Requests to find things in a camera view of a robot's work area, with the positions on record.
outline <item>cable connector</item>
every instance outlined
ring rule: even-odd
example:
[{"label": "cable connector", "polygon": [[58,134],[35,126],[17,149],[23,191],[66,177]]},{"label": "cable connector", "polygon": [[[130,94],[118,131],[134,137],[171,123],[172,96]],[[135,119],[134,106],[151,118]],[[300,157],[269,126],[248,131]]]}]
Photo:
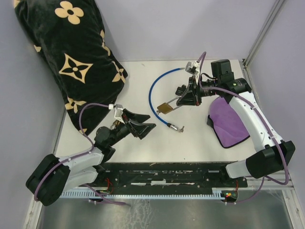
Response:
[{"label": "cable connector", "polygon": [[200,63],[197,61],[188,62],[185,68],[187,73],[190,73],[196,77],[196,82],[199,81],[199,74],[200,74]]},{"label": "cable connector", "polygon": [[109,110],[113,110],[113,109],[114,109],[114,104],[109,104],[109,105],[108,105],[108,109],[109,109]]},{"label": "cable connector", "polygon": [[116,104],[116,106],[114,107],[114,118],[118,121],[120,121],[121,123],[124,123],[123,118],[122,118],[122,114],[123,114],[123,106],[120,104]]},{"label": "cable connector", "polygon": [[171,124],[171,123],[168,123],[167,126],[168,126],[169,128],[171,128],[172,130],[177,131],[177,132],[179,132],[179,133],[183,133],[183,131],[184,131],[184,126],[183,126],[181,129],[180,129],[179,127],[177,127],[177,126]]}]

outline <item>blue hose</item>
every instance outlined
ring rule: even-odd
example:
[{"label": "blue hose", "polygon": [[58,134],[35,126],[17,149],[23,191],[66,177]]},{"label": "blue hose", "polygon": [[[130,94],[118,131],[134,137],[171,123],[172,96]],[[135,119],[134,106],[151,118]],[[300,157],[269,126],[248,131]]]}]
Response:
[{"label": "blue hose", "polygon": [[154,114],[161,122],[163,122],[163,123],[164,123],[165,125],[167,125],[167,126],[168,126],[168,122],[166,122],[165,120],[163,120],[162,118],[160,118],[160,117],[158,116],[158,114],[155,112],[154,108],[153,108],[153,105],[152,105],[152,91],[153,91],[153,87],[155,86],[155,84],[156,84],[161,78],[163,78],[163,77],[166,76],[167,74],[172,73],[172,72],[175,72],[175,71],[179,71],[179,70],[182,70],[182,69],[184,69],[184,68],[175,68],[175,69],[172,69],[172,70],[170,70],[170,71],[168,71],[168,72],[166,72],[166,73],[160,75],[160,76],[153,82],[153,84],[152,84],[152,86],[151,86],[151,88],[150,88],[150,90],[149,90],[149,95],[148,95],[149,106],[151,107],[151,110],[152,110],[153,114]]}]

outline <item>black pillow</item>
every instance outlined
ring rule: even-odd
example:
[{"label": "black pillow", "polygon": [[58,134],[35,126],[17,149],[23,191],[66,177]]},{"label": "black pillow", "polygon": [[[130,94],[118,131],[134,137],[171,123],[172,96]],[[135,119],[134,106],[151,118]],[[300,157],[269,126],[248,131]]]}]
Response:
[{"label": "black pillow", "polygon": [[[53,72],[77,130],[88,103],[114,103],[127,72],[105,45],[105,28],[94,0],[20,0],[17,17],[38,54]],[[108,109],[88,108],[82,127],[89,134]]]}]

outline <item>purple cloth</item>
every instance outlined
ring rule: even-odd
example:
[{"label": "purple cloth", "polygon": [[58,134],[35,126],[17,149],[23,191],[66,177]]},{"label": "purple cloth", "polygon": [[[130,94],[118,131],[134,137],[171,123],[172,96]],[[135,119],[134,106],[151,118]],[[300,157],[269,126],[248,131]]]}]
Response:
[{"label": "purple cloth", "polygon": [[221,97],[212,102],[207,123],[224,148],[233,147],[250,137],[235,110]]}]

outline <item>metal connector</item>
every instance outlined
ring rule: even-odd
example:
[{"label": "metal connector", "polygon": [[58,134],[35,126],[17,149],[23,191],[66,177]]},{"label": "metal connector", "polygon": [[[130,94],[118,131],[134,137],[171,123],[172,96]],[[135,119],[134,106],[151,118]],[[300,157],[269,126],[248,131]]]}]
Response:
[{"label": "metal connector", "polygon": [[124,123],[123,118],[122,118],[122,114],[123,114],[123,106],[120,104],[116,104],[114,107],[114,118],[118,121],[120,121],[121,123]]},{"label": "metal connector", "polygon": [[200,63],[197,61],[188,62],[185,68],[187,73],[190,73],[196,77],[196,82],[199,82],[199,74],[200,74]]},{"label": "metal connector", "polygon": [[179,133],[183,133],[183,131],[184,131],[184,126],[183,126],[181,129],[179,129],[179,127],[177,127],[177,126],[175,126],[175,125],[173,125],[173,124],[170,124],[169,127],[170,127],[172,130],[177,131],[177,132],[179,132]]}]

